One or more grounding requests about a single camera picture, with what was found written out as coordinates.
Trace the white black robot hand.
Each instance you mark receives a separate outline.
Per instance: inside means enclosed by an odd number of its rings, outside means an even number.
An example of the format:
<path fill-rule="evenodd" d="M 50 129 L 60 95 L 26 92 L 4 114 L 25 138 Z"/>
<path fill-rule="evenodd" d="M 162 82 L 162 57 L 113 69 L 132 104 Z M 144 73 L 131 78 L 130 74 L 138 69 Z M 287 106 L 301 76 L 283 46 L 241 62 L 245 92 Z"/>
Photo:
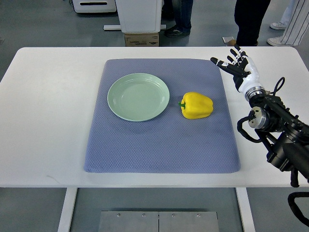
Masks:
<path fill-rule="evenodd" d="M 245 94 L 252 87 L 262 87 L 259 82 L 259 73 L 253 60 L 237 44 L 230 49 L 231 56 L 227 56 L 229 62 L 211 57 L 211 62 L 221 70 L 233 75 L 235 88 L 238 92 Z"/>

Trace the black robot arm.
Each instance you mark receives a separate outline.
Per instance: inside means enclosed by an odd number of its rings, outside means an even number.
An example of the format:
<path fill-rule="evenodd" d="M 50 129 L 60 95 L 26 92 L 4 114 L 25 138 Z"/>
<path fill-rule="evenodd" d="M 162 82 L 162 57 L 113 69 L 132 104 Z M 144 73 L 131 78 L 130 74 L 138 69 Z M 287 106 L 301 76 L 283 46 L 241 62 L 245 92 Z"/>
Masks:
<path fill-rule="evenodd" d="M 268 151 L 267 162 L 290 172 L 290 185 L 297 188 L 299 174 L 309 178 L 309 127 L 276 96 L 284 82 L 285 78 L 280 78 L 272 92 L 253 89 L 248 95 L 251 110 L 237 122 L 237 130 L 247 140 L 263 143 Z"/>

